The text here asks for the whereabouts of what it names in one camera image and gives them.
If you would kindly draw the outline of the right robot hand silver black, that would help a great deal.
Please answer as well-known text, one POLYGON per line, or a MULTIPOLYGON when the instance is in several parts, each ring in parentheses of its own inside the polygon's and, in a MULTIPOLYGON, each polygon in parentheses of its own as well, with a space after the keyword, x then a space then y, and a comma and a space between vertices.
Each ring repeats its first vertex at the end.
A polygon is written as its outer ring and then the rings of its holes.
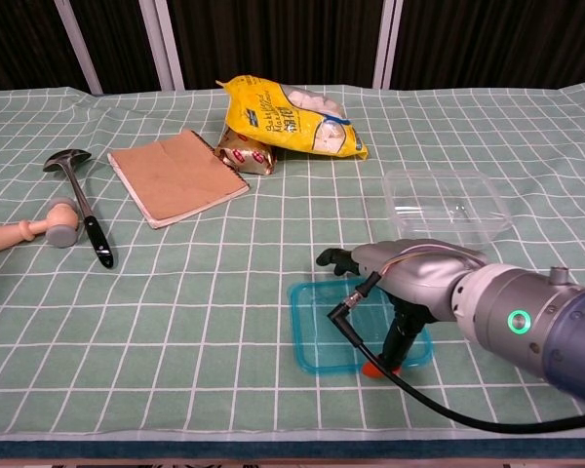
POLYGON ((451 296, 459 280, 488 263, 484 253, 433 239, 401 239, 365 244, 351 251, 330 248, 316 259, 333 273, 367 279, 386 293, 395 310, 378 361, 398 372, 427 324, 453 322, 451 296))

